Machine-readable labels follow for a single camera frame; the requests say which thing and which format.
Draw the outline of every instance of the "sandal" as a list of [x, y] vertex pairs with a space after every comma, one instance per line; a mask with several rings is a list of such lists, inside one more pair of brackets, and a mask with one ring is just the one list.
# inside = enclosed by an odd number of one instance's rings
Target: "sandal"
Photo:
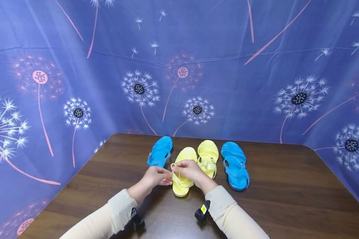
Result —
[[[195, 152], [194, 148], [186, 147], [182, 149], [182, 151], [179, 153], [177, 159], [175, 162], [170, 166], [172, 168], [175, 166], [179, 161], [182, 160], [194, 160], [197, 162], [197, 153]], [[174, 195], [177, 197], [184, 197], [189, 192], [189, 188], [194, 185], [194, 182], [184, 176], [181, 176], [179, 173], [175, 173], [173, 171], [172, 173], [172, 179], [173, 179], [173, 192]]]
[[243, 191], [250, 185], [249, 173], [246, 165], [235, 157], [227, 157], [223, 161], [230, 187], [235, 191]]
[[173, 141], [169, 136], [164, 136], [157, 140], [150, 152], [147, 164], [163, 168], [166, 161], [170, 158], [170, 151], [173, 148]]
[[246, 156], [238, 144], [226, 142], [222, 145], [221, 154], [224, 158], [234, 157], [243, 164], [246, 164]]
[[205, 140], [199, 144], [197, 151], [199, 154], [197, 164], [209, 178], [214, 179], [217, 175], [217, 166], [215, 164], [219, 158], [217, 146], [213, 141]]

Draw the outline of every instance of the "blue backdrop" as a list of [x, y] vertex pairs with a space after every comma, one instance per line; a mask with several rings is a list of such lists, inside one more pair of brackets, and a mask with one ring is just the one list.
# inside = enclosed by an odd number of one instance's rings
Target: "blue backdrop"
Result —
[[120, 132], [303, 144], [359, 200], [359, 0], [0, 1], [0, 239]]

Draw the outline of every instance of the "person's right hand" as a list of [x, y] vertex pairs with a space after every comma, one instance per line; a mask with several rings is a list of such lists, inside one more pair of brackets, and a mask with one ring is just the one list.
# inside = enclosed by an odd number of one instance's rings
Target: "person's right hand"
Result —
[[172, 167], [176, 173], [180, 173], [188, 179], [194, 181], [195, 186], [199, 187], [206, 195], [212, 191], [216, 186], [214, 180], [209, 178], [194, 160], [182, 160]]

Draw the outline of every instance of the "beige sleeve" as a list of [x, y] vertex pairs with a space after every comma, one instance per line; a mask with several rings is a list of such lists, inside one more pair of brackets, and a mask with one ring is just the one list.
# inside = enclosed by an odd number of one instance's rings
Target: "beige sleeve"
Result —
[[60, 239], [109, 239], [124, 229], [134, 207], [137, 207], [137, 202], [124, 189], [103, 207], [79, 221]]
[[222, 186], [207, 193], [205, 199], [210, 201], [210, 216], [228, 239], [269, 239]]

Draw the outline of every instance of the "blue sandal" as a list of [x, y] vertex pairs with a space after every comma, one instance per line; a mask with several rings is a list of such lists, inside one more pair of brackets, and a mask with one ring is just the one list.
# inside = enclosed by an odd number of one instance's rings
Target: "blue sandal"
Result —
[[164, 136], [157, 140], [150, 152], [147, 164], [163, 168], [166, 161], [170, 158], [170, 151], [173, 148], [173, 141], [169, 136]]
[[234, 157], [240, 162], [246, 164], [246, 156], [238, 144], [226, 142], [222, 145], [221, 154], [224, 158]]
[[234, 157], [227, 157], [223, 161], [227, 173], [228, 184], [235, 191], [243, 191], [250, 185], [250, 176], [246, 165]]
[[246, 169], [246, 156], [238, 144], [226, 142], [221, 149], [225, 158], [223, 166], [227, 173], [227, 179], [232, 189], [242, 191], [250, 185], [250, 176]]

